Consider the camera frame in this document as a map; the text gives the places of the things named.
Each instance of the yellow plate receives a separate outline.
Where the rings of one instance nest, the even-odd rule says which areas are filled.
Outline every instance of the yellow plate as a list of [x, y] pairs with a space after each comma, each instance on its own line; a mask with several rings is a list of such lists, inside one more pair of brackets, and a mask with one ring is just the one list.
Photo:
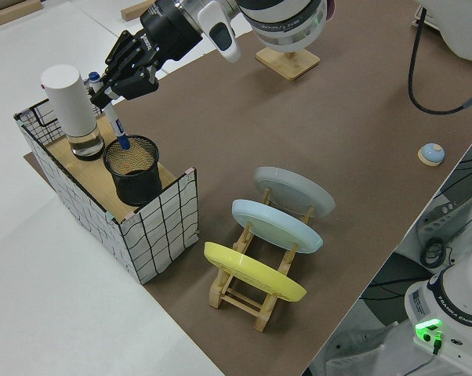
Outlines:
[[205, 257], [247, 284], [288, 302], [298, 302], [306, 294], [304, 287], [277, 270], [222, 245], [206, 242]]

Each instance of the white bottle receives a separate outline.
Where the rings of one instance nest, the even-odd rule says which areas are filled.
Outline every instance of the white bottle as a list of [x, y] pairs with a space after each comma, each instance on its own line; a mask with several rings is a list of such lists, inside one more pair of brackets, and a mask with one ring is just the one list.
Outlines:
[[41, 83], [72, 153], [83, 161], [100, 157], [104, 142], [79, 70], [71, 65], [55, 65], [41, 74]]

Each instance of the blue pen cap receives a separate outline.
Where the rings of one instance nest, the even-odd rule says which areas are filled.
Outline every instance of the blue pen cap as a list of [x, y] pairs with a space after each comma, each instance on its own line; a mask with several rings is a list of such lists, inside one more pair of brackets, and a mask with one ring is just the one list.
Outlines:
[[118, 139], [119, 145], [121, 145], [121, 148], [123, 150], [129, 149], [129, 139], [127, 135], [118, 136], [117, 139]]
[[90, 74], [88, 74], [88, 80], [90, 82], [98, 82], [100, 81], [100, 75], [98, 74], [98, 72], [91, 72]]

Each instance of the wooden base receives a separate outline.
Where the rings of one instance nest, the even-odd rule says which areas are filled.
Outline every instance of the wooden base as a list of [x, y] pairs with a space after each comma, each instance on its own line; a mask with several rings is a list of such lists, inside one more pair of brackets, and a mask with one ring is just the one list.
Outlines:
[[[266, 188], [264, 191], [263, 204], [269, 205], [269, 193], [270, 189]], [[313, 214], [314, 208], [310, 208], [309, 212], [302, 217], [302, 222], [308, 223], [310, 217]], [[238, 241], [233, 244], [233, 249], [242, 253], [243, 255], [249, 248], [250, 242], [253, 239], [253, 234], [250, 232], [250, 225], [247, 225], [243, 232], [241, 233]], [[297, 245], [290, 251], [286, 251], [281, 264], [278, 267], [278, 272], [281, 274], [287, 275], [290, 266], [292, 265], [293, 258], [296, 255]], [[219, 269], [216, 279], [213, 281], [212, 286], [209, 292], [209, 304], [214, 308], [219, 308], [222, 301], [228, 302], [233, 306], [238, 307], [253, 315], [256, 319], [253, 324], [253, 328], [256, 331], [263, 332], [264, 328], [267, 325], [267, 322], [270, 319], [270, 315], [274, 310], [274, 306], [278, 301], [276, 295], [267, 294], [264, 302], [262, 304], [255, 302], [249, 297], [237, 292], [231, 288], [231, 283], [234, 277], [228, 272]]]
[[[99, 117], [97, 124], [105, 145], [108, 145], [116, 138], [111, 124], [105, 116]], [[77, 159], [72, 154], [65, 136], [53, 141], [46, 148], [119, 223], [136, 209], [119, 200], [112, 176], [103, 165], [102, 158], [96, 161]], [[163, 188], [175, 181], [175, 176], [159, 163], [158, 168]]]
[[42, 9], [41, 0], [27, 0], [0, 10], [0, 25]]
[[269, 47], [261, 49], [256, 54], [256, 59], [289, 81], [297, 79], [320, 62], [319, 57], [305, 49], [283, 53]]
[[121, 9], [121, 18], [125, 21], [135, 20], [142, 16], [142, 13], [154, 4], [155, 0], [148, 0], [140, 4], [132, 5], [128, 8]]

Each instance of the wire grid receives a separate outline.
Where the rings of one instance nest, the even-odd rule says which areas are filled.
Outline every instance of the wire grid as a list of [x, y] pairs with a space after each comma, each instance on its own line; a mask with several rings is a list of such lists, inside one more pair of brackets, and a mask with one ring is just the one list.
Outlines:
[[[85, 87], [89, 89], [87, 81], [85, 81]], [[95, 116], [102, 114], [97, 106], [92, 105], [92, 110]], [[23, 126], [44, 146], [65, 135], [47, 99], [17, 114], [15, 118], [21, 120]]]
[[196, 171], [177, 179], [121, 230], [140, 282], [162, 273], [198, 240]]
[[38, 103], [15, 118], [64, 205], [139, 283], [145, 284], [162, 273], [198, 240], [198, 188], [194, 168], [130, 218], [117, 223], [45, 148], [63, 135], [49, 102]]

